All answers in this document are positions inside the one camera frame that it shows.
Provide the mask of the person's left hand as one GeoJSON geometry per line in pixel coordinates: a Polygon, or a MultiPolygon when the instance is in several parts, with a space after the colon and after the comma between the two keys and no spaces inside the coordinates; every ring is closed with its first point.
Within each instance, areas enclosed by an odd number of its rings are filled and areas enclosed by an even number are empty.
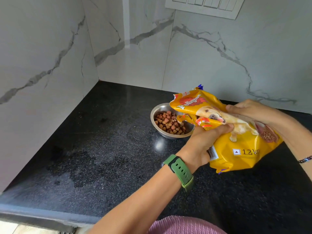
{"type": "Polygon", "coordinates": [[[193,134],[187,143],[176,153],[181,157],[186,166],[193,174],[200,166],[210,161],[208,150],[213,146],[217,139],[206,139],[205,132],[202,127],[195,127],[193,134]]]}

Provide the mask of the person's right hand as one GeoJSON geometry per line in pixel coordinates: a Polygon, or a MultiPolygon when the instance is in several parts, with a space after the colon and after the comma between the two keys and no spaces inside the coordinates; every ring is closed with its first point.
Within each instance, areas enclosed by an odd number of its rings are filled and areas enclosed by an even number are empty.
{"type": "Polygon", "coordinates": [[[250,105],[253,111],[252,119],[268,125],[280,134],[287,130],[293,129],[295,124],[294,120],[278,109],[271,108],[251,99],[238,103],[238,105],[240,104],[250,105]]]}

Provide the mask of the yellow dog food bag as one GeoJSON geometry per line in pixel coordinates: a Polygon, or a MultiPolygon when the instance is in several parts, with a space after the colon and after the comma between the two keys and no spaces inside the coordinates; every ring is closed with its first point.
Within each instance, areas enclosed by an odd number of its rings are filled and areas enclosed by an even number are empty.
{"type": "Polygon", "coordinates": [[[210,167],[218,174],[250,169],[283,142],[280,135],[267,125],[228,113],[226,105],[204,91],[201,85],[191,91],[174,94],[170,107],[182,113],[177,116],[178,122],[188,122],[206,131],[223,124],[234,126],[208,150],[210,167]]]}

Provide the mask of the person's right forearm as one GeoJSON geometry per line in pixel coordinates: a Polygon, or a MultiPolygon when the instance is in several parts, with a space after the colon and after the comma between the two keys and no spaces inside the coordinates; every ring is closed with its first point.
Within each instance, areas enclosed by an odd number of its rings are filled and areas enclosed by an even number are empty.
{"type": "Polygon", "coordinates": [[[293,129],[287,130],[280,135],[312,181],[312,132],[294,118],[292,119],[295,122],[293,129]]]}

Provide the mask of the person's left forearm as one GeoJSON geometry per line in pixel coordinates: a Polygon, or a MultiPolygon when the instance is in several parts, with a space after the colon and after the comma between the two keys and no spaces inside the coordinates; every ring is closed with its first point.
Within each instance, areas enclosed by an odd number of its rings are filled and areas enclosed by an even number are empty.
{"type": "Polygon", "coordinates": [[[176,174],[164,165],[146,184],[109,211],[88,234],[146,234],[181,188],[176,174]]]}

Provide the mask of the pile of brown kibble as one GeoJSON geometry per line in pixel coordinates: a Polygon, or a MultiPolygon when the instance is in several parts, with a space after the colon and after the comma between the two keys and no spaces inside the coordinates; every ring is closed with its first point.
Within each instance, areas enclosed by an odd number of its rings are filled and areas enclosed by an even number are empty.
{"type": "Polygon", "coordinates": [[[177,121],[177,116],[171,111],[161,111],[154,116],[154,123],[165,133],[171,135],[185,135],[188,130],[183,122],[177,121]]]}

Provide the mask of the steel bowl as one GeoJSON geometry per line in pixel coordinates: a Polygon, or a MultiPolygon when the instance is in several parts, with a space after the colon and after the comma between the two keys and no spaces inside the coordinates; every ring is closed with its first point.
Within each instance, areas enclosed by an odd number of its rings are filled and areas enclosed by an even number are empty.
{"type": "Polygon", "coordinates": [[[179,115],[182,116],[183,113],[171,108],[169,103],[164,103],[153,108],[150,119],[157,131],[167,139],[190,137],[194,125],[186,121],[178,122],[179,115]]]}

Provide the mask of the green wristwatch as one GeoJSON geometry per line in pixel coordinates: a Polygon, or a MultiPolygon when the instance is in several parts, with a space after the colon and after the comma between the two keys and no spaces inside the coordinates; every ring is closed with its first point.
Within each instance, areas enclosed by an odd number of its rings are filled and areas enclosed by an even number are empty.
{"type": "Polygon", "coordinates": [[[161,166],[163,167],[164,165],[167,165],[170,170],[176,174],[185,191],[190,192],[193,187],[194,177],[181,157],[171,154],[164,162],[162,162],[161,166]]]}

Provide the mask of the pink ribbed garment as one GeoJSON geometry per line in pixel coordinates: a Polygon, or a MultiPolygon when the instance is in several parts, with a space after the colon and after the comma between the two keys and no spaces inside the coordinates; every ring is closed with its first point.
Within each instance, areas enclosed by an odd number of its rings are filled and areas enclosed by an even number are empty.
{"type": "Polygon", "coordinates": [[[216,225],[195,217],[168,216],[155,221],[147,234],[227,234],[216,225]]]}

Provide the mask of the white wall switch panel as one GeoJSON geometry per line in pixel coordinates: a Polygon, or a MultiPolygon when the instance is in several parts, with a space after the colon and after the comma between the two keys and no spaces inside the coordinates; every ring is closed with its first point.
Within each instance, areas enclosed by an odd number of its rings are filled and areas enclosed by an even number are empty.
{"type": "Polygon", "coordinates": [[[235,20],[245,0],[166,0],[165,7],[235,20]]]}

